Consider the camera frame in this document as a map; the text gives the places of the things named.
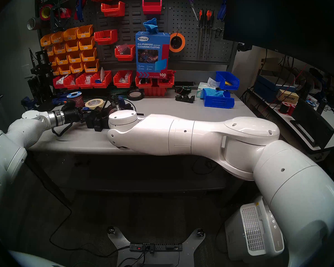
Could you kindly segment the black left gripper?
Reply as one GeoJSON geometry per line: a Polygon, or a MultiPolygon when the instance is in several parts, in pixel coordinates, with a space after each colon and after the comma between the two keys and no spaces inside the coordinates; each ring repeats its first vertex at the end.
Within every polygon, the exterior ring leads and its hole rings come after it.
{"type": "Polygon", "coordinates": [[[64,119],[63,124],[77,123],[82,119],[88,119],[91,116],[90,110],[81,110],[81,113],[79,109],[62,110],[62,118],[64,119]]]}

